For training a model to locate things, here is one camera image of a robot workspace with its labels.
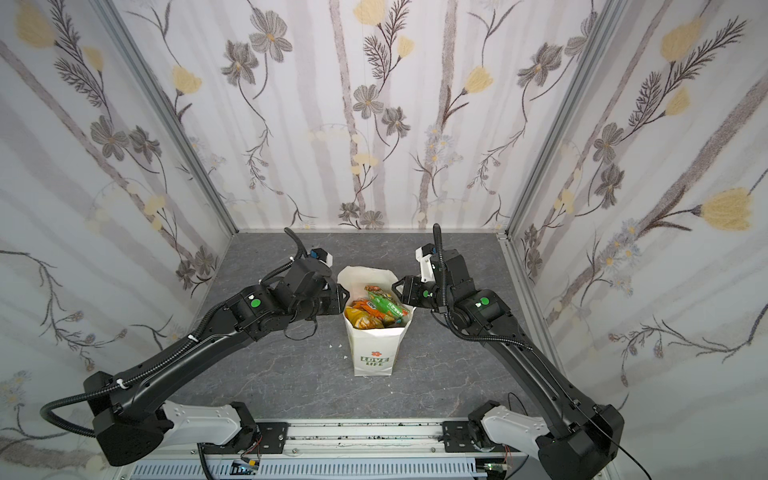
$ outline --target white paper bag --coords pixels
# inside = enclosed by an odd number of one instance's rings
[[[367,266],[348,266],[339,273],[338,283],[349,290],[349,302],[358,298],[368,298],[366,285],[377,285],[387,293],[392,293],[392,284],[397,277],[391,270],[368,268]],[[402,318],[403,328],[358,330],[352,326],[342,313],[342,320],[352,349],[352,361],[355,376],[392,375],[395,357],[402,338],[411,326],[412,306],[403,305],[409,314]]]

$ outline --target gray marble surface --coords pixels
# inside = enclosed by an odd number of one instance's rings
[[[398,278],[418,275],[416,248],[428,233],[304,233],[307,249],[334,256],[333,272],[345,266],[392,270]],[[458,249],[478,288],[495,290],[518,318],[519,305],[501,247],[491,233],[445,233],[446,249]],[[207,310],[293,255],[284,233],[239,233],[223,259],[204,304]],[[537,409],[489,351],[454,337],[425,310],[417,310],[402,341],[391,376],[355,377],[345,321],[319,317],[317,333],[296,342],[272,333],[200,374],[176,392],[179,403],[214,406],[245,402],[255,418],[402,418],[466,416],[489,399],[507,402],[514,392],[529,414]],[[300,338],[311,322],[294,323]],[[511,407],[520,412],[512,398]]]

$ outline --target metal corner post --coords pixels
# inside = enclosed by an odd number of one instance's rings
[[[528,208],[531,206],[536,190],[544,176],[547,167],[557,152],[558,145],[562,140],[565,129],[568,128],[571,119],[576,113],[579,101],[587,90],[589,81],[600,62],[605,49],[608,46],[611,36],[618,25],[621,13],[630,0],[606,0],[602,13],[598,16],[598,21],[594,26],[594,34],[590,35],[587,45],[584,47],[584,57],[578,63],[571,83],[565,92],[558,113],[552,121],[544,145],[536,158],[536,163],[531,170],[525,189],[520,196],[520,201],[514,207],[509,225],[506,229],[507,238],[510,238],[520,223],[523,221]]]
[[[114,45],[118,48],[122,58],[133,73],[139,87],[146,96],[148,104],[154,109],[171,139],[187,161],[192,176],[197,180],[206,198],[210,201],[210,205],[216,212],[216,215],[221,219],[230,235],[234,235],[237,233],[237,226],[234,220],[232,220],[227,207],[221,201],[216,187],[214,187],[206,174],[200,158],[184,134],[184,127],[181,126],[179,119],[176,118],[176,115],[170,109],[170,105],[167,104],[162,87],[157,83],[149,64],[141,56],[138,47],[134,43],[134,39],[131,37],[125,23],[123,23],[123,19],[118,13],[118,8],[112,0],[89,1],[99,20],[101,20],[101,24],[107,30]]]

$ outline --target wallpapered wall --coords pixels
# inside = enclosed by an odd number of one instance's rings
[[[765,2],[631,2],[515,232],[568,375],[654,478],[765,476],[766,45]]]
[[[87,2],[0,12],[0,477],[96,478],[38,410],[186,333],[229,236]]]
[[[116,0],[241,228],[503,228],[602,2]]]

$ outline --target printed logo on bag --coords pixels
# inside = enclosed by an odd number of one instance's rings
[[[381,353],[371,352],[371,355],[381,356]],[[379,359],[371,356],[361,356],[360,361],[365,362],[367,366],[384,366],[385,363],[389,362],[389,357]]]

